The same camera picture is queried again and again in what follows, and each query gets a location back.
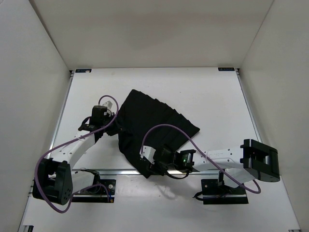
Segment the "black pleated skirt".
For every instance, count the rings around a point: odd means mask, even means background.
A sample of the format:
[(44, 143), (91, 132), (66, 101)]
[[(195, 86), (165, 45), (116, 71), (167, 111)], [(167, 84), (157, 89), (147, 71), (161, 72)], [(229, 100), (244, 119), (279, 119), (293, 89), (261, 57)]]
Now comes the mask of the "black pleated skirt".
[(118, 133), (120, 152), (145, 178), (161, 172), (158, 165), (141, 159), (143, 145), (176, 151), (200, 131), (175, 109), (135, 89), (121, 105), (116, 121), (122, 129)]

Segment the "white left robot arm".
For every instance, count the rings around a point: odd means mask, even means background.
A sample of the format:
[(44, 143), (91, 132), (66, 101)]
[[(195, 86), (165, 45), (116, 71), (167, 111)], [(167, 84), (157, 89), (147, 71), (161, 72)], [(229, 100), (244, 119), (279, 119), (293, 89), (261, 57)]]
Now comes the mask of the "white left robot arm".
[(86, 188), (89, 192), (100, 189), (101, 180), (95, 170), (83, 168), (73, 172), (77, 161), (107, 133), (117, 133), (115, 113), (110, 101), (95, 105), (91, 116), (82, 121), (72, 143), (56, 148), (50, 158), (43, 158), (37, 165), (32, 196), (66, 205), (75, 192)]

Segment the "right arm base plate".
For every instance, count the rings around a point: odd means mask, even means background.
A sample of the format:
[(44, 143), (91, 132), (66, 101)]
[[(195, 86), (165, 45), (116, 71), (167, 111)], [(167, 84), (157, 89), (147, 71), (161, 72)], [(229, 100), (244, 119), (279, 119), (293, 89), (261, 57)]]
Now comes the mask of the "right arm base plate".
[(217, 179), (201, 179), (201, 191), (193, 198), (203, 202), (204, 205), (249, 203), (245, 189), (219, 184)]

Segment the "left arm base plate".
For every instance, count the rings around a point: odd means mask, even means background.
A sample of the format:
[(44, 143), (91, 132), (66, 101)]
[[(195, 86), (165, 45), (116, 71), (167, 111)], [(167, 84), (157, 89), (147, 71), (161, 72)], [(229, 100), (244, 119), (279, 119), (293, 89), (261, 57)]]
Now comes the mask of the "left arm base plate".
[(96, 186), (82, 190), (73, 196), (73, 203), (114, 203), (116, 192), (115, 176), (100, 177), (99, 182), (106, 187)]

